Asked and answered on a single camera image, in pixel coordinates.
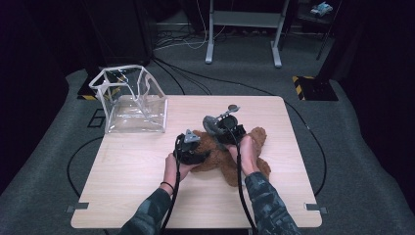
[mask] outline light wood tabletop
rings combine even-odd
[[[205,131],[203,118],[217,117],[231,104],[241,109],[232,116],[247,132],[260,126],[267,132],[261,157],[271,166],[269,180],[277,189],[298,227],[318,227],[318,211],[286,106],[275,96],[168,96],[165,133],[106,134],[91,168],[74,228],[120,228],[160,185],[164,160],[177,135],[186,129]],[[247,190],[245,200],[254,214]],[[220,170],[189,173],[180,183],[167,228],[250,228],[237,187],[229,186]]]

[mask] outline clear plastic box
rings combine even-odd
[[[106,115],[106,133],[165,132],[167,97],[141,66],[103,69],[89,87]]]

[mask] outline hand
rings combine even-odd
[[[256,145],[254,140],[250,135],[246,135],[242,138],[240,143],[240,153],[241,153],[241,167],[244,175],[248,176],[249,174],[259,171],[258,166],[256,165],[256,160],[258,156],[256,155]],[[232,156],[232,159],[237,162],[238,150],[235,145],[226,145],[225,146],[229,153]]]
[[[193,168],[198,166],[198,164],[181,164],[180,165],[180,181],[182,181],[189,171]],[[164,168],[164,178],[163,182],[167,182],[174,187],[176,184],[176,172],[177,172],[177,164],[176,158],[174,158],[173,154],[169,154],[167,158],[165,158],[165,168]],[[167,184],[161,184],[160,188],[165,190],[169,195],[173,193],[173,190]]]

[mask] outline gray carpet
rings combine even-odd
[[[317,75],[327,56],[315,61],[317,37],[289,35],[281,52],[283,67],[275,69],[266,36],[227,38],[215,45],[212,65],[205,65],[206,44],[200,49],[186,45],[157,50],[156,57],[184,70],[226,83],[188,74],[213,95],[267,95],[248,86],[283,97],[300,113],[321,144],[327,160],[327,180],[317,202],[326,207],[323,224],[302,229],[304,234],[414,234],[415,217],[396,182],[379,165],[359,132],[358,120],[345,92],[332,81],[338,102],[300,101],[293,75]],[[182,94],[176,82],[154,62],[147,69],[167,94]],[[168,69],[186,95],[205,95],[192,82]],[[0,234],[105,234],[101,229],[73,229],[72,214],[65,212],[77,202],[67,180],[71,156],[88,141],[104,134],[104,128],[88,128],[98,101],[76,99],[86,78],[84,70],[67,77],[67,101],[44,138],[0,198]],[[316,141],[293,109],[287,107],[311,185],[322,182],[323,157]],[[81,191],[101,140],[92,141],[74,155],[70,176]],[[219,234],[220,231],[169,231],[171,234]],[[227,231],[237,234],[241,231]]]

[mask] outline teddy bear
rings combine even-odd
[[[200,144],[195,150],[195,153],[205,153],[209,151],[209,155],[202,164],[194,167],[191,171],[208,171],[219,167],[225,178],[225,181],[230,186],[237,187],[237,165],[233,161],[229,151],[223,147],[220,147],[214,138],[207,132],[194,130],[193,133],[201,138]],[[250,133],[248,133],[248,135],[250,135],[254,140],[257,149],[256,154],[259,156],[266,139],[265,129],[262,127],[255,127],[253,130],[251,130]],[[271,172],[271,167],[269,164],[262,158],[258,158],[256,164],[259,170],[265,175],[265,177],[269,179],[269,173]]]

